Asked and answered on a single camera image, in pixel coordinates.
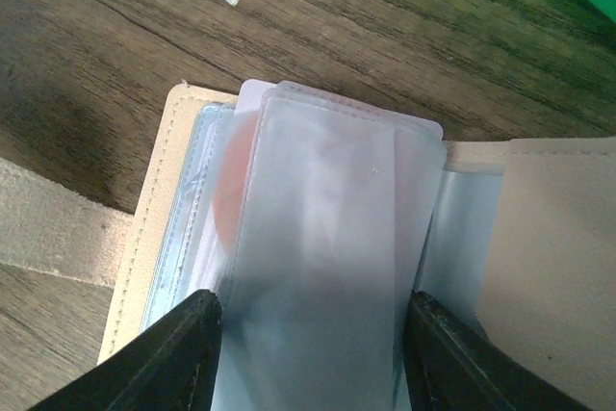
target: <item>wooden table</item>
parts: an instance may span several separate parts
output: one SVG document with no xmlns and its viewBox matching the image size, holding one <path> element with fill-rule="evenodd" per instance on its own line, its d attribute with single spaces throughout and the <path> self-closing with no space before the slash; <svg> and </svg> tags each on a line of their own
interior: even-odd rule
<svg viewBox="0 0 616 411">
<path fill-rule="evenodd" d="M 437 119 L 449 139 L 616 133 L 616 26 L 585 0 L 0 0 L 0 13 L 0 156 L 125 211 L 181 79 L 295 80 Z"/>
</svg>

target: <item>wallet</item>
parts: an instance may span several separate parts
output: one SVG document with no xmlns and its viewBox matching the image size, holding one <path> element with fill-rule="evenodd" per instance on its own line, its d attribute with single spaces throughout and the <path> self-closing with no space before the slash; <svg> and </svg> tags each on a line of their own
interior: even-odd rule
<svg viewBox="0 0 616 411">
<path fill-rule="evenodd" d="M 221 108 L 216 117 L 227 117 L 224 108 L 232 108 L 236 100 L 187 84 L 169 93 L 115 283 L 99 362 L 143 329 L 195 122 L 213 102 Z M 286 111 L 283 106 L 271 107 L 266 110 L 271 140 L 290 140 L 293 133 L 313 127 L 311 117 L 321 117 L 306 107 L 289 128 L 275 124 Z M 365 123 L 370 131 L 373 121 Z M 344 132 L 344 126 L 337 127 Z M 386 152 L 387 143 L 398 141 L 400 134 L 411 137 L 404 127 L 400 131 L 379 131 L 371 146 L 384 146 Z M 613 409 L 616 138 L 447 141 L 445 146 L 440 183 L 422 193 L 433 191 L 437 200 L 431 212 L 422 214 L 431 220 L 420 246 L 422 263 L 414 269 L 416 289 L 437 296 L 468 324 L 481 326 L 493 344 L 566 394 L 593 409 Z M 405 154 L 402 149 L 396 155 Z M 370 155 L 368 147 L 362 151 L 362 156 Z M 372 154 L 374 167 L 368 174 L 384 173 L 387 163 L 377 165 L 382 158 L 379 152 Z M 267 157 L 262 159 L 267 172 Z M 374 205 L 367 202 L 366 208 Z M 382 226 L 386 230 L 389 225 L 383 221 Z M 380 275 L 383 280 L 390 276 L 385 270 Z"/>
</svg>

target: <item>beige leather wallet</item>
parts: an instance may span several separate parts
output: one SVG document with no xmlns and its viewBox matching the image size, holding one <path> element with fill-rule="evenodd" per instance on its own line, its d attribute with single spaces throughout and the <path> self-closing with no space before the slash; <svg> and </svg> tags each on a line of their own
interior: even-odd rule
<svg viewBox="0 0 616 411">
<path fill-rule="evenodd" d="M 236 96 L 187 85 L 167 104 L 99 362 L 134 339 L 194 119 Z M 616 409 L 616 138 L 449 142 L 451 167 L 503 171 L 477 316 L 517 362 L 594 409 Z"/>
</svg>

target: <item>wood grain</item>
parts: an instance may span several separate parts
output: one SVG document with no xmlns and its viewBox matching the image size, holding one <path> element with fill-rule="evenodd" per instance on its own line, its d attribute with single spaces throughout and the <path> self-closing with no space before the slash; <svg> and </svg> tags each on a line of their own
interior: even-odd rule
<svg viewBox="0 0 616 411">
<path fill-rule="evenodd" d="M 0 403 L 22 410 L 96 364 L 113 290 L 0 264 Z"/>
<path fill-rule="evenodd" d="M 0 155 L 126 211 L 181 79 L 295 80 L 437 119 L 451 140 L 616 134 L 616 26 L 585 0 L 2 0 L 0 13 Z"/>
</svg>

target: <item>wooden surface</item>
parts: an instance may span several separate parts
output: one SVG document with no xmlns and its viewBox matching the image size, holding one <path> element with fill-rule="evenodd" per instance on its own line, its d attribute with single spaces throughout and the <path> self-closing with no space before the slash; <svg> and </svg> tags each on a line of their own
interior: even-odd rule
<svg viewBox="0 0 616 411">
<path fill-rule="evenodd" d="M 0 408 L 22 410 L 93 368 L 113 290 L 0 264 Z"/>
<path fill-rule="evenodd" d="M 290 79 L 493 141 L 614 135 L 615 77 L 585 0 L 1 0 L 0 156 L 133 211 L 181 79 Z"/>
</svg>

